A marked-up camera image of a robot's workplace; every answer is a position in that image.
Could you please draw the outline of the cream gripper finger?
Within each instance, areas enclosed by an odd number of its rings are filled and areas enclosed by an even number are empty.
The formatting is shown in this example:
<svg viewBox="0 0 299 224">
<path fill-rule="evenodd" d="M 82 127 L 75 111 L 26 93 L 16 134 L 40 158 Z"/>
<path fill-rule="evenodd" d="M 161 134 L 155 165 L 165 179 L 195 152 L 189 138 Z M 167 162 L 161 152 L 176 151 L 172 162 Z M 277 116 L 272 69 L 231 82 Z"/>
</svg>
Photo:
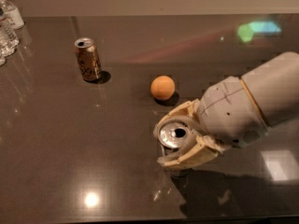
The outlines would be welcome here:
<svg viewBox="0 0 299 224">
<path fill-rule="evenodd" d="M 176 108 L 172 109 L 165 116 L 163 116 L 160 121 L 155 125 L 153 135 L 158 137 L 159 130 L 168 121 L 179 121 L 185 123 L 190 129 L 195 129 L 200 133 L 205 132 L 204 126 L 201 124 L 197 109 L 199 108 L 200 101 L 195 99 L 193 101 L 187 101 Z"/>
<path fill-rule="evenodd" d="M 213 135 L 201 135 L 191 130 L 191 139 L 178 151 L 178 158 L 166 165 L 174 168 L 194 168 L 214 160 L 232 146 L 224 144 Z"/>
</svg>

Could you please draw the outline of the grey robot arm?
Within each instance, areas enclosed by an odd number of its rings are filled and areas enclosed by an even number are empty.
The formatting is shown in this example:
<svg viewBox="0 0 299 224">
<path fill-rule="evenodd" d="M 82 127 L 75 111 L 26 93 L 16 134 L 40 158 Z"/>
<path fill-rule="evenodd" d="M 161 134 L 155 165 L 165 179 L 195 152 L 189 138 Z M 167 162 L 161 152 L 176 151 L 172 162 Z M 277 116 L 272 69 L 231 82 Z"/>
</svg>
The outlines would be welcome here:
<svg viewBox="0 0 299 224">
<path fill-rule="evenodd" d="M 169 170 L 197 167 L 243 148 L 299 115 L 299 54 L 285 52 L 242 77 L 227 77 L 185 102 L 155 126 Z"/>
</svg>

